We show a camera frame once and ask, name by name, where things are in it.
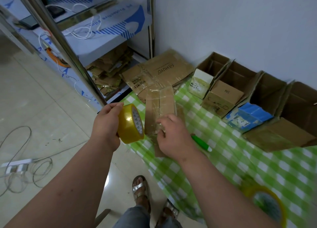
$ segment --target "right hand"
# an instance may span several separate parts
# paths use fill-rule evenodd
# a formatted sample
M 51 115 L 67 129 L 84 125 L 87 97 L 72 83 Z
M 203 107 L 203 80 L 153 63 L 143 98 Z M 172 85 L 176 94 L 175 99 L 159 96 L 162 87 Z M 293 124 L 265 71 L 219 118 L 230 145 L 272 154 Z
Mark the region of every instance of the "right hand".
M 175 114 L 166 114 L 156 122 L 165 128 L 165 133 L 159 130 L 157 135 L 160 150 L 178 163 L 186 161 L 196 145 L 183 121 Z

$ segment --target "tiled floor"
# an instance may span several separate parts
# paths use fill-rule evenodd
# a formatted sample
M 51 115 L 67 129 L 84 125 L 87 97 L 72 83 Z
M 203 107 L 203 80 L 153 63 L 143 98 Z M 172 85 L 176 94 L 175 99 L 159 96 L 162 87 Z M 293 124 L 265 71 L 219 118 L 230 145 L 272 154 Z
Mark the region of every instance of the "tiled floor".
M 31 140 L 17 156 L 17 159 L 23 159 L 44 157 L 89 139 L 96 110 L 42 60 L 27 56 L 5 38 L 0 39 L 0 141 L 18 126 L 30 126 Z M 0 150 L 0 164 L 12 158 L 28 134 L 27 128 L 19 129 L 6 140 Z M 52 171 L 38 185 L 47 184 L 81 146 L 53 157 Z M 151 227 L 154 227 L 166 197 L 141 158 L 124 145 L 114 153 L 109 184 L 104 190 L 98 213 L 106 208 L 112 211 L 99 227 L 112 227 L 127 208 L 134 206 L 131 185 L 133 178 L 139 174 L 149 182 Z M 3 178 L 0 178 L 0 194 L 4 190 Z M 22 193 L 6 192 L 0 197 L 0 227 L 39 190 L 34 184 L 29 184 Z M 205 227 L 183 214 L 178 219 L 184 228 Z

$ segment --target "shelf pole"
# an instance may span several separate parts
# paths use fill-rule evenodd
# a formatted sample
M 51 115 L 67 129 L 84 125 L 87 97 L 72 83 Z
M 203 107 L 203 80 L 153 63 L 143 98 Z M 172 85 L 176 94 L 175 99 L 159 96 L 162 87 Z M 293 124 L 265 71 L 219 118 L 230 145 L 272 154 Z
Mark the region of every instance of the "shelf pole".
M 41 0 L 21 0 L 27 10 L 36 19 L 40 27 L 48 34 L 52 43 L 65 58 L 65 61 L 73 68 L 81 81 L 86 85 L 88 90 L 93 94 L 97 101 L 105 106 L 107 104 L 102 93 L 99 91 L 85 67 L 81 64 L 76 54 L 68 44 L 66 38 L 59 30 L 54 19 L 44 6 Z
M 151 59 L 155 56 L 154 0 L 147 0 L 147 12 L 152 16 L 152 24 L 147 28 L 149 33 L 149 58 Z

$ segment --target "packing tape roll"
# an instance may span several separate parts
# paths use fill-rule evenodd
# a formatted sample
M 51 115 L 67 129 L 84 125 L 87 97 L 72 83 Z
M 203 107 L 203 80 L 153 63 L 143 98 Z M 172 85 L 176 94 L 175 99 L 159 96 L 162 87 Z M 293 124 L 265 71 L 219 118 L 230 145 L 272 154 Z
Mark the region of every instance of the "packing tape roll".
M 277 195 L 265 186 L 251 186 L 241 188 L 243 194 L 269 217 L 286 227 L 286 210 Z
M 119 114 L 118 135 L 125 144 L 144 139 L 142 120 L 134 104 L 123 106 Z

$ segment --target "table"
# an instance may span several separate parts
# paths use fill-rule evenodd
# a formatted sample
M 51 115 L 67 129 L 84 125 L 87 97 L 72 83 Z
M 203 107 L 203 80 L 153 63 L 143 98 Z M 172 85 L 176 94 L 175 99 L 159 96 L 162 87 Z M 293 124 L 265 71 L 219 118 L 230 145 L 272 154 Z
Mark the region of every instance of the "table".
M 180 87 L 175 101 L 184 107 L 188 131 L 213 148 L 208 159 L 235 186 L 248 174 L 272 190 L 287 210 L 287 227 L 303 227 L 314 188 L 316 146 L 266 153 L 202 108 L 201 100 L 187 91 L 188 85 L 186 82 Z M 145 105 L 137 96 L 130 93 L 123 101 L 125 105 L 133 103 L 138 108 L 144 123 Z M 144 160 L 167 198 L 188 217 L 204 223 L 193 190 L 180 166 L 169 158 L 156 158 L 153 143 L 147 137 L 128 146 Z

